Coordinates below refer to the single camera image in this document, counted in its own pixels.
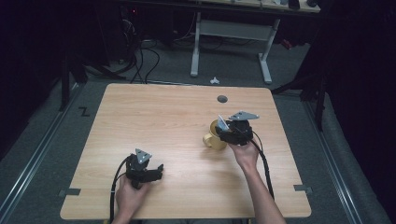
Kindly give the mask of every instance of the hand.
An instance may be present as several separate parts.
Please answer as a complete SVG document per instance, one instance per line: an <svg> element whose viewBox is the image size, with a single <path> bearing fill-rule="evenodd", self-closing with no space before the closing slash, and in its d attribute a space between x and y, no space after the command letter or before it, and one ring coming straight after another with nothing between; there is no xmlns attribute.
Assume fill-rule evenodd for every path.
<svg viewBox="0 0 396 224"><path fill-rule="evenodd" d="M132 187L131 180L125 175L120 177L120 187L116 193L119 212L112 223L129 223L140 208L150 189L150 183L142 184L140 189Z"/></svg>
<svg viewBox="0 0 396 224"><path fill-rule="evenodd" d="M250 141L244 146L228 144L233 150L236 162L241 166L244 172L252 169L257 170L257 159L259 158L259 150Z"/></svg>

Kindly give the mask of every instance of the wire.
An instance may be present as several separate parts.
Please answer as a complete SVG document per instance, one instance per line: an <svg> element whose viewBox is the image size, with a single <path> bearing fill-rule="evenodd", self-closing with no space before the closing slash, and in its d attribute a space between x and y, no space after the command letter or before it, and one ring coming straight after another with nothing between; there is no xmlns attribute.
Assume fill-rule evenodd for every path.
<svg viewBox="0 0 396 224"><path fill-rule="evenodd" d="M200 48L201 49L208 49L208 50L215 50L215 49L219 49L222 45L223 45L223 43L224 43L224 37L218 37L218 36L213 36L213 37L209 37L209 38L207 38L207 39L217 39L217 38L219 38L220 39L220 42L219 42L219 44L217 45L217 46L215 46L214 48L206 48L206 47L204 47L203 46L203 44L202 43L200 43Z"/></svg>
<svg viewBox="0 0 396 224"><path fill-rule="evenodd" d="M123 173L122 175L119 175L119 177L117 177L117 180L120 179L120 177L122 177L123 175L125 175L126 173Z"/></svg>
<svg viewBox="0 0 396 224"><path fill-rule="evenodd" d="M260 139L260 137L255 132L253 132L257 136L257 138L259 139L259 142L260 142L260 145L261 145L261 147L259 147L255 141L250 140L244 133L242 133L241 130L239 130L236 127L235 127L235 129L238 132L240 132L249 142L251 142L257 148L257 150L259 150L259 154L260 154L260 157L262 157L262 163L264 165L265 179L266 179L266 182L267 182L268 191L270 192L271 196L274 199L275 196L274 196L274 190L273 190L273 187L272 187L272 182L271 182L271 177L270 177L270 168L268 166L267 159L265 158L264 152L262 150L262 140Z"/></svg>
<svg viewBox="0 0 396 224"><path fill-rule="evenodd" d="M136 78L136 76L139 76L140 77L140 82L142 84L144 84L143 78L140 76L140 69L142 69L142 66L143 66L143 52L142 52L141 48L139 48L139 49L140 49L139 51L140 51L140 57L141 57L142 61L140 63L140 66L137 68L136 73L134 74L134 77L131 79L130 83L134 83L134 79Z"/></svg>
<svg viewBox="0 0 396 224"><path fill-rule="evenodd" d="M194 37L194 36L192 35L192 36L186 37L184 39L179 39L178 41L174 41L174 44L181 46L181 47L192 46L192 45L194 45L194 40L191 39L192 37Z"/></svg>
<svg viewBox="0 0 396 224"><path fill-rule="evenodd" d="M148 71L148 73L145 76L145 83L148 84L149 74L151 73L152 70L154 70L155 67L157 67L158 63L160 62L160 55L152 49L146 49L146 50L149 50L157 55L157 62L154 64L154 66Z"/></svg>
<svg viewBox="0 0 396 224"><path fill-rule="evenodd" d="M254 40L254 39L244 39L243 41L244 41L243 43L238 43L236 38L225 38L224 43L227 43L230 45L236 45L236 46L245 46L248 44L254 44L254 43L259 42L259 40Z"/></svg>
<svg viewBox="0 0 396 224"><path fill-rule="evenodd" d="M175 42L178 40L183 40L183 39L187 39L187 38L194 36L194 35L191 35L191 29L192 29L192 26L194 25L196 15L197 15L197 13L194 12L194 15L193 15L192 21L191 21L191 25L190 25L190 29L187 31L187 33L184 34L181 38L175 39L174 40Z"/></svg>
<svg viewBox="0 0 396 224"><path fill-rule="evenodd" d="M131 68L133 68L133 67L135 66L135 64L136 64L136 57L134 56L134 57L132 57L131 61L129 61L129 63L128 63L125 67L121 68L121 69L118 70L118 71L114 71L114 72L111 72L111 71L110 71L110 72L111 72L112 74L119 75L119 74L122 74L122 73L124 73L124 72L130 70ZM92 74L92 75L94 75L94 76L98 76L98 77L99 77L99 76L103 76L103 75L104 75L104 73L97 73L97 72L91 70L89 67L85 67L85 70L86 70L88 73L90 73L90 74Z"/></svg>
<svg viewBox="0 0 396 224"><path fill-rule="evenodd" d="M134 25L128 20L122 19L122 21L126 22L129 25L128 29L124 33L129 33L129 30L131 29L131 27L132 27L132 33L134 33Z"/></svg>
<svg viewBox="0 0 396 224"><path fill-rule="evenodd" d="M128 160L129 157L125 158L123 162L120 164L119 169L117 169L116 175L114 176L113 180L113 185L111 186L111 191L110 191L110 223L113 222L114 220L114 196L116 194L116 186L117 186L117 180L120 178L119 173L120 169L122 168L123 164Z"/></svg>

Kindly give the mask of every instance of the wooden table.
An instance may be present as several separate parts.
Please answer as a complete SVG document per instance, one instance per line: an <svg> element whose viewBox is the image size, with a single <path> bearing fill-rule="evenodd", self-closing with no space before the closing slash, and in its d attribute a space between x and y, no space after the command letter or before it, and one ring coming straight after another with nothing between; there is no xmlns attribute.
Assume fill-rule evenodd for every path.
<svg viewBox="0 0 396 224"><path fill-rule="evenodd" d="M225 95L228 102L218 102ZM202 137L218 115L239 110L258 114L250 121L264 147L276 203L284 217L308 217L311 208L274 99L264 88L110 84L100 104L61 211L64 219L109 218L110 188L120 163L140 148L164 164L163 179L135 218L254 217L248 185L233 152L214 150ZM265 182L262 161L258 169Z"/></svg>

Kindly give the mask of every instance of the handheld controller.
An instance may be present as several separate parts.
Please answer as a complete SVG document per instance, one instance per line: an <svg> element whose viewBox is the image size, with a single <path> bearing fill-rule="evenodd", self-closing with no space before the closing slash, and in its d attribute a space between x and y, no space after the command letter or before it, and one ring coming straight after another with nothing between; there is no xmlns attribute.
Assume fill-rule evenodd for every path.
<svg viewBox="0 0 396 224"><path fill-rule="evenodd" d="M163 178L163 164L157 170L148 170L151 155L140 149L136 149L136 155L131 154L126 159L126 176L132 181L135 189L139 188L140 183L147 183Z"/></svg>
<svg viewBox="0 0 396 224"><path fill-rule="evenodd" d="M228 128L224 129L220 126L216 126L216 133L218 134L221 141L233 145L244 146L253 139L253 130L250 127L248 119L258 118L258 115L250 114L245 111L239 111L238 113L229 117L230 120L225 120L226 126Z"/></svg>

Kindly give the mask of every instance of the metal frame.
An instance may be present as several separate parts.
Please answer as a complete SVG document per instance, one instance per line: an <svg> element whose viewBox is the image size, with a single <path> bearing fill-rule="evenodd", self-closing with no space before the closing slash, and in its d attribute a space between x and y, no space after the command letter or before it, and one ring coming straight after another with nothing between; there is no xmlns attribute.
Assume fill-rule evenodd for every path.
<svg viewBox="0 0 396 224"><path fill-rule="evenodd" d="M316 125L314 109L312 108L309 102L303 102L303 106L305 113L309 117L309 120L312 123L312 127L315 129L315 133L317 134L317 138L321 144L326 166L329 169L330 177L332 178L332 182L334 183L335 190L337 190L338 197L340 198L341 204L344 207L349 223L356 223L356 224L363 223L358 208L356 207L353 201L349 187L347 186L347 183L344 180L343 175L340 172L340 169L338 168L337 162L335 161L332 155L332 151L329 145L327 144L326 138L323 132L320 131L318 129L318 126Z"/></svg>
<svg viewBox="0 0 396 224"><path fill-rule="evenodd" d="M0 224L7 223L8 219L11 217L12 212L20 201L23 193L26 191L27 187L30 184L30 181L35 176L35 172L38 170L41 162L44 160L47 152L50 149L50 143L52 138L58 131L60 125L62 124L65 115L67 114L71 104L77 99L79 94L82 91L83 84L75 84L72 89L71 101L65 106L64 110L59 111L58 115L54 119L54 121L49 126L47 132L41 139L37 148L35 149L35 153L31 157L31 159L26 164L25 168L21 172L18 177L16 183L12 187L12 190L9 192L6 199L3 201L0 207Z"/></svg>
<svg viewBox="0 0 396 224"><path fill-rule="evenodd" d="M216 35L233 38L254 39L266 42L263 53L259 54L259 61L262 67L262 76L264 77L264 82L267 84L271 84L271 74L268 69L268 64L266 60L273 44L279 23L280 19L276 19L273 26L253 25L227 21L202 20L201 12L198 12L195 26L195 43L194 50L192 52L190 75L192 77L198 77L200 52L199 41L201 35Z"/></svg>

